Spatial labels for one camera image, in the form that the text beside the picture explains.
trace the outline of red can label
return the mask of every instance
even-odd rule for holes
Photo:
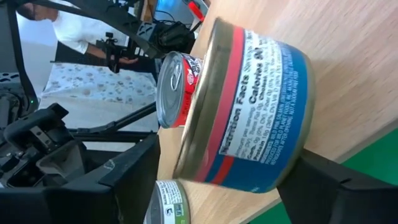
[[[191,55],[183,55],[183,70],[181,71],[183,75],[184,90],[183,90],[183,100],[180,109],[180,113],[172,128],[184,125],[187,121],[189,108],[192,102],[192,94],[195,91],[196,85],[199,80],[199,74],[201,71],[202,60],[192,57]]]

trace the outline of person's hand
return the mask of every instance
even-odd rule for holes
[[[138,61],[138,58],[128,59],[126,57],[123,57],[123,58],[119,59],[119,63],[123,63],[123,64],[132,64],[132,63],[136,63],[137,61]]]

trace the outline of can lid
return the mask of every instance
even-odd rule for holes
[[[173,126],[180,114],[183,90],[183,58],[178,52],[170,52],[163,61],[159,73],[156,96],[156,113],[164,128]]]

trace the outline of can pull tab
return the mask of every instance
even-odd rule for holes
[[[177,91],[178,83],[180,83],[181,79],[181,66],[179,64],[176,64],[175,70],[173,72],[173,75],[171,77],[170,85],[173,91]]]

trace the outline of green surface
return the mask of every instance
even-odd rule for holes
[[[343,163],[385,182],[398,185],[398,129],[363,149]],[[257,217],[251,224],[291,224],[285,207],[279,203]]]

